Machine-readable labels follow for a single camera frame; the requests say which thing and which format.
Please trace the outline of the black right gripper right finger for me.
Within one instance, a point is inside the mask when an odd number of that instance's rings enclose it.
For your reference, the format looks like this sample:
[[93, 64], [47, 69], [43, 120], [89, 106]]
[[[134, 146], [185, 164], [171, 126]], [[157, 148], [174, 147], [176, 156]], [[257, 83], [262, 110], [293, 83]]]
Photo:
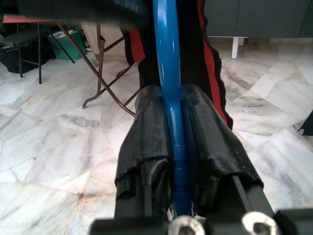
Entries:
[[264, 183], [242, 143], [196, 85], [181, 88], [192, 200], [196, 213], [273, 215]]

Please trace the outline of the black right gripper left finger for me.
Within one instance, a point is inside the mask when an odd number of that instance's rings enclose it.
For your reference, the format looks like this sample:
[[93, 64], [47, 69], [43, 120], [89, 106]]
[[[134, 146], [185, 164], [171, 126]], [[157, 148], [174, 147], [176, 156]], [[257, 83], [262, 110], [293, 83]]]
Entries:
[[172, 202], [173, 152], [159, 86], [142, 89], [120, 147], [115, 175], [116, 218], [163, 217]]

